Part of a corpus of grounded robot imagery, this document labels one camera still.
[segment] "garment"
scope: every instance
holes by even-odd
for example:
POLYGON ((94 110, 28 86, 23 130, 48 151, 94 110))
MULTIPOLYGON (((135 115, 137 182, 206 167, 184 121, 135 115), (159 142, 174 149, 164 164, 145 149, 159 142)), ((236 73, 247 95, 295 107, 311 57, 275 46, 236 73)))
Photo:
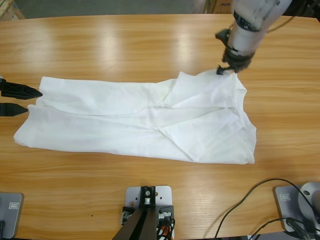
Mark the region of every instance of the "garment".
POLYGON ((43 77, 14 135, 31 148, 197 163, 254 163, 256 128, 236 74, 180 72, 158 83, 43 77))

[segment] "metal mount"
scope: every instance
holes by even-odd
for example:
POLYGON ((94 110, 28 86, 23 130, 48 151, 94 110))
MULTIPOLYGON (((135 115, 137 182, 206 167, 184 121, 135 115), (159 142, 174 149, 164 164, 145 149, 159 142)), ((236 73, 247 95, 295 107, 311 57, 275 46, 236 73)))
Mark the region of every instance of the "metal mount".
MULTIPOLYGON (((320 183, 308 182, 305 185, 297 185, 304 196, 309 200, 311 205, 320 212, 320 183)), ((308 225, 320 229, 320 219, 318 219, 306 200, 293 186, 279 186, 274 189, 274 194, 277 202, 278 210, 282 218, 293 218, 302 221, 308 225)), ((306 232, 312 232, 314 229, 308 229, 307 225, 295 222, 296 227, 293 227, 292 222, 286 220, 281 221, 282 227, 287 233, 297 231, 301 228, 306 232)))
POLYGON ((169 186, 129 187, 122 209, 123 226, 113 240, 156 240, 174 237, 174 207, 169 186))

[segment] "wood grain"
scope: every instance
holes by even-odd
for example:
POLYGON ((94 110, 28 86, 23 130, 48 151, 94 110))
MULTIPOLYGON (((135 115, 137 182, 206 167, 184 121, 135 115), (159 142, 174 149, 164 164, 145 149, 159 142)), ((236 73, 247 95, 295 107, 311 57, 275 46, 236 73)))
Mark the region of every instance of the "wood grain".
MULTIPOLYGON (((285 21, 282 17, 277 24, 285 21)), ((0 22, 0 73, 38 88, 42 76, 159 82, 179 71, 216 68, 224 51, 214 34, 231 15, 109 15, 0 22)), ((13 135, 27 118, 0 118, 0 191, 24 193, 17 237, 111 239, 120 228, 125 190, 169 185, 176 239, 212 237, 219 216, 254 184, 286 178, 320 181, 320 27, 296 17, 267 35, 239 74, 244 108, 257 127, 255 164, 223 165, 27 148, 13 135)), ((22 101, 2 102, 27 106, 22 101)), ((273 188, 259 187, 225 221, 220 236, 253 233, 277 218, 273 188)), ((273 223, 263 232, 281 231, 273 223)))

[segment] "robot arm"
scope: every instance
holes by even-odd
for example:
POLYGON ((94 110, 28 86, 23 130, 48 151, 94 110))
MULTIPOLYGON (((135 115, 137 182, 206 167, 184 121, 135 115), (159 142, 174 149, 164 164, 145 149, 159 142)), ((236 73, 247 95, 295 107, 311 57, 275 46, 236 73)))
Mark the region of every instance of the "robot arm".
POLYGON ((234 0, 232 29, 218 32, 215 37, 223 42, 222 62, 229 67, 218 67, 217 74, 225 70, 235 73, 248 67, 262 39, 273 24, 290 6, 292 0, 234 0))

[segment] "black wire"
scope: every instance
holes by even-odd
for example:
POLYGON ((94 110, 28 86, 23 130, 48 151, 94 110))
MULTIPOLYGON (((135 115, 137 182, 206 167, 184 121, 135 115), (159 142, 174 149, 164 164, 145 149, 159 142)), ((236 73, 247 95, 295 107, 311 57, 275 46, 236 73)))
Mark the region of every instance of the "black wire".
POLYGON ((175 228, 176 221, 174 218, 171 220, 165 220, 161 226, 159 226, 158 230, 156 231, 157 240, 164 238, 164 240, 171 240, 174 228, 175 228))
POLYGON ((285 219, 292 219, 293 221, 295 221, 297 223, 304 224, 304 225, 309 226, 309 227, 313 228, 314 230, 317 230, 317 231, 320 232, 320 229, 318 229, 318 228, 316 228, 316 227, 314 227, 314 226, 312 226, 310 224, 307 224, 307 223, 305 223, 303 221, 299 221, 299 220, 294 219, 292 217, 280 217, 280 218, 276 218, 276 219, 267 221, 265 224, 263 224, 261 227, 259 227, 259 229, 257 231, 255 231, 254 234, 252 234, 251 237, 248 240, 251 240, 254 237, 254 235, 256 235, 258 232, 260 232, 260 230, 265 228, 268 224, 271 224, 271 223, 276 222, 276 221, 285 220, 285 219))
POLYGON ((258 240, 258 238, 260 238, 261 234, 259 234, 258 236, 256 236, 256 238, 254 240, 258 240))
POLYGON ((311 224, 308 224, 308 223, 306 223, 306 222, 304 222, 304 221, 300 221, 300 220, 294 219, 294 218, 292 218, 292 217, 287 217, 287 218, 288 218, 288 219, 292 219, 293 221, 295 221, 295 222, 297 222, 297 223, 300 223, 300 224, 306 225, 306 226, 308 226, 308 227, 311 227, 311 228, 313 228, 314 230, 317 230, 317 231, 320 232, 320 229, 318 229, 318 228, 316 228, 315 226, 312 226, 311 224))
POLYGON ((276 219, 267 221, 265 224, 263 224, 261 227, 259 227, 259 229, 257 231, 255 231, 255 233, 252 234, 251 237, 248 240, 251 240, 258 232, 260 232, 261 229, 266 227, 268 224, 271 224, 271 223, 276 222, 276 221, 281 221, 281 220, 284 220, 284 219, 287 219, 287 217, 280 217, 280 218, 276 218, 276 219))
POLYGON ((302 8, 302 11, 299 13, 298 11, 296 12, 295 15, 293 15, 292 17, 290 17, 287 21, 285 21, 284 23, 281 23, 280 25, 276 26, 275 28, 272 28, 270 30, 267 31, 267 33, 271 33, 275 30, 278 30, 279 28, 282 28, 284 25, 287 25, 288 23, 290 23, 295 17, 299 16, 299 15, 303 15, 306 10, 308 8, 308 4, 307 2, 305 1, 304 2, 304 5, 303 5, 303 8, 302 8))
POLYGON ((320 218, 320 214, 315 210, 315 208, 311 205, 311 203, 308 201, 308 199, 306 198, 306 196, 300 191, 300 189, 299 189, 296 185, 294 185, 292 182, 290 182, 290 181, 288 181, 288 180, 285 180, 285 179, 282 179, 282 178, 271 178, 271 179, 264 180, 264 181, 262 181, 262 182, 260 182, 260 183, 258 183, 258 184, 256 184, 256 185, 254 185, 254 186, 246 193, 246 195, 245 195, 236 205, 234 205, 234 206, 223 216, 223 218, 222 218, 222 220, 221 220, 221 222, 220 222, 220 224, 219 224, 219 226, 218 226, 218 229, 216 230, 216 233, 215 233, 215 236, 214 236, 213 240, 217 240, 218 233, 219 233, 220 228, 221 228, 221 226, 222 226, 222 223, 224 222, 224 220, 226 219, 226 217, 227 217, 234 209, 236 209, 240 204, 242 204, 242 203, 246 200, 246 198, 251 194, 251 192, 252 192, 253 190, 255 190, 255 189, 256 189, 257 187, 259 187, 260 185, 265 184, 265 183, 270 182, 270 181, 283 181, 283 182, 286 182, 286 183, 292 185, 292 186, 303 196, 303 198, 305 199, 305 201, 308 203, 308 205, 309 205, 309 206, 311 207, 311 209, 313 210, 313 213, 314 213, 315 215, 317 215, 318 218, 320 218))

